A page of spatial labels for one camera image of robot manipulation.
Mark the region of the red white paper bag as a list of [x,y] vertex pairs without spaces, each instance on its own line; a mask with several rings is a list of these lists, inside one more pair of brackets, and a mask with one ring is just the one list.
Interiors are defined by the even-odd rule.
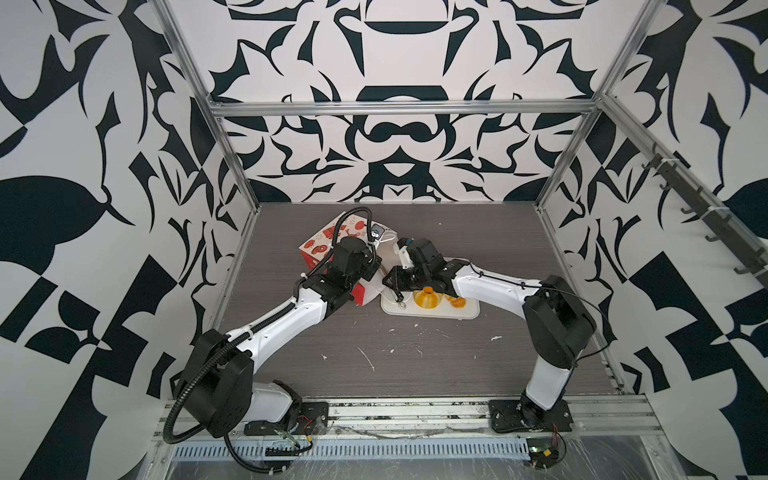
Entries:
[[352,300],[360,306],[371,303],[384,290],[388,273],[383,243],[395,232],[373,221],[368,207],[354,207],[339,214],[299,246],[307,266],[335,274]]

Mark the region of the yellow fake bread roll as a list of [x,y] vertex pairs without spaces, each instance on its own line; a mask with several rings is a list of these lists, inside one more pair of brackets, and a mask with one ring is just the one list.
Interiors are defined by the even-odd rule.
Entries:
[[436,292],[432,287],[425,287],[413,294],[415,305],[424,310],[433,310],[437,308],[443,299],[443,295]]

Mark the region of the ridged orange fake bread loaf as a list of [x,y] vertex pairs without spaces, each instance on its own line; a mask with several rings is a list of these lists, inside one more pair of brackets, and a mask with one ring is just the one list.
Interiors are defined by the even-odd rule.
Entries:
[[461,297],[451,297],[451,296],[445,295],[445,299],[453,308],[456,308],[456,309],[464,308],[467,305],[467,301]]

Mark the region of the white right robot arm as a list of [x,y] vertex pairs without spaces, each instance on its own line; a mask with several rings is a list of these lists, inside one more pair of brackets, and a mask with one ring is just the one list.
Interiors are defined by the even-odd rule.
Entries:
[[398,297],[430,287],[525,320],[537,359],[520,397],[520,411],[530,427],[540,422],[562,399],[578,359],[597,330],[587,302],[560,276],[529,280],[492,273],[466,259],[445,258],[427,239],[400,239],[398,254],[401,264],[384,279]]

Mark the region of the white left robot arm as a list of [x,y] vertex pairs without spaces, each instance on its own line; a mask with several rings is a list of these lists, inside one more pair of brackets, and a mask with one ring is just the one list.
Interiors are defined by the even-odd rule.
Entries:
[[181,443],[202,431],[220,438],[246,416],[292,429],[300,396],[282,382],[258,383],[254,375],[296,336],[351,301],[360,281],[373,278],[381,265],[377,245],[342,238],[282,304],[228,333],[211,329],[200,336],[175,387],[164,441]]

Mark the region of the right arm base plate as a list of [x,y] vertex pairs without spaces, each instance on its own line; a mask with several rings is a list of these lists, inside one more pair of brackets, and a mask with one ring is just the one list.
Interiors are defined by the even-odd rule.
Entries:
[[518,400],[488,402],[490,427],[495,433],[571,432],[573,416],[566,401],[559,399],[549,410],[523,396]]

